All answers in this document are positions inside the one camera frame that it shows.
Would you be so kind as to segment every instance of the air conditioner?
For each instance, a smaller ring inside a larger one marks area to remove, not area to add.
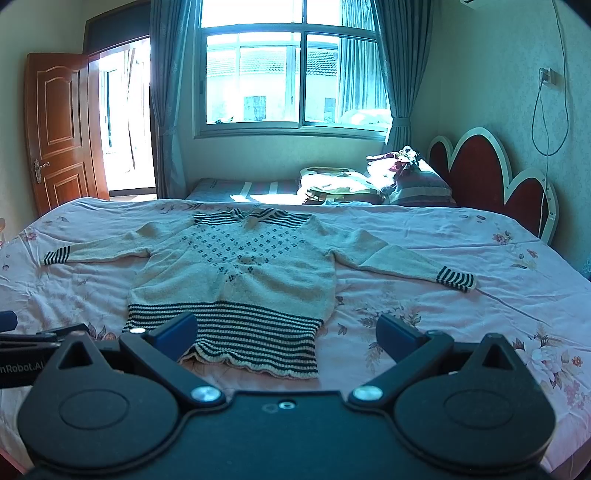
[[[479,9],[485,5],[498,2],[498,0],[460,0],[464,5],[473,9]]]

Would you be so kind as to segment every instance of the blue curtain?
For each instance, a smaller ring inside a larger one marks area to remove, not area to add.
[[[431,47],[432,0],[373,0],[378,52],[388,92],[392,128],[384,151],[411,142],[410,116]]]
[[[344,27],[373,30],[371,0],[342,0],[342,19]],[[381,74],[376,44],[341,39],[337,121],[349,110],[388,108]]]
[[[154,174],[158,198],[187,197],[177,135],[180,83],[191,0],[152,0],[150,91],[156,129]]]

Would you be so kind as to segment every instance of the curtain tie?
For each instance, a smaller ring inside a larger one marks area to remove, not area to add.
[[[163,132],[158,132],[159,137],[172,137],[177,132],[176,127],[167,128]]]
[[[392,118],[392,128],[410,127],[410,118],[401,116]]]

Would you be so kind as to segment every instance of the doorway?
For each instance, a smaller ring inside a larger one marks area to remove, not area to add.
[[[99,97],[103,162],[111,200],[155,199],[149,38],[100,55]]]

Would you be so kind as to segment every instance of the wall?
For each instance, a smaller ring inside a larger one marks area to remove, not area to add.
[[[0,12],[0,217],[11,239],[37,217],[24,134],[30,52],[80,53],[85,22],[128,0],[15,0]]]
[[[380,152],[382,141],[350,138],[257,135],[194,139],[193,29],[189,30],[183,64],[178,135],[189,187],[202,178],[225,180],[284,180],[297,178],[304,167],[365,168],[365,157]]]
[[[580,269],[591,251],[591,29],[563,2],[557,3],[568,58],[571,130],[548,169],[560,204],[553,247]],[[527,167],[544,171],[545,156],[531,141],[531,120],[539,68],[563,74],[551,0],[497,0],[480,10],[443,0],[442,16],[443,64],[431,70],[425,83],[441,78],[439,133],[457,142],[467,130],[486,127],[505,146],[514,172]],[[566,130],[563,85],[561,76],[559,86],[543,87],[551,149]],[[535,137],[545,150],[540,113]]]

